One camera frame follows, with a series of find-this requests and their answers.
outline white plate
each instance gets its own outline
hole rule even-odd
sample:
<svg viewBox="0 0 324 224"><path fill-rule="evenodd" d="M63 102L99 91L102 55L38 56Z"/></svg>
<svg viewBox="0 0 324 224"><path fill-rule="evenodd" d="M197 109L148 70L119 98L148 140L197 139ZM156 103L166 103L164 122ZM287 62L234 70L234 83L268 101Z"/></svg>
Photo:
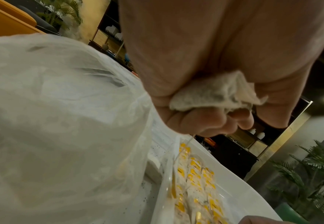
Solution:
<svg viewBox="0 0 324 224"><path fill-rule="evenodd" d="M189 135L183 135L180 141L185 143L190 138ZM241 178L222 166L200 143L193 139L188 146L190 146L192 154L196 154L201 158L203 165L214 171L217 190L224 198L225 209L229 210L228 214L231 214L229 219L233 224L237 224L246 215L264 216L281 221L281 218L260 194ZM170 186L170 177L171 169L164 174L152 217L152 224L167 223L162 220L163 217L172 216L170 214L172 209L166 208L168 204L166 190Z"/></svg>

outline plastic bag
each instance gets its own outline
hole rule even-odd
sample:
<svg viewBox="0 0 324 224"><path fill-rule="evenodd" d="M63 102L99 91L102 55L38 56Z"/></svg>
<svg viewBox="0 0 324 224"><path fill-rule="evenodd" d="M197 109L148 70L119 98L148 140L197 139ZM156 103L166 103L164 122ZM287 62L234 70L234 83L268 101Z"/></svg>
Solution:
<svg viewBox="0 0 324 224"><path fill-rule="evenodd" d="M136 194L151 147L140 81L90 46L0 37L0 223L88 223Z"/></svg>

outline green plant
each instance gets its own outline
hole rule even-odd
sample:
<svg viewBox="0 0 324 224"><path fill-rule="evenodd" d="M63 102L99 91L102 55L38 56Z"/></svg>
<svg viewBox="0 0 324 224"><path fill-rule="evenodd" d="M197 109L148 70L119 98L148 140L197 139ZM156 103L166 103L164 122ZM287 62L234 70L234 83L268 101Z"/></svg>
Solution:
<svg viewBox="0 0 324 224"><path fill-rule="evenodd" d="M52 26L58 24L61 28L69 30L69 26L58 15L69 15L78 25L83 22L79 15L79 5L75 0L40 0L40 2L50 10L46 10L44 13L38 12L37 15Z"/></svg>
<svg viewBox="0 0 324 224"><path fill-rule="evenodd" d="M290 154L294 159L292 162L272 161L274 168L285 179L287 190L268 186L307 220L320 211L324 212L324 147L320 142L315 142L316 146L310 149L299 146L308 152L303 160Z"/></svg>

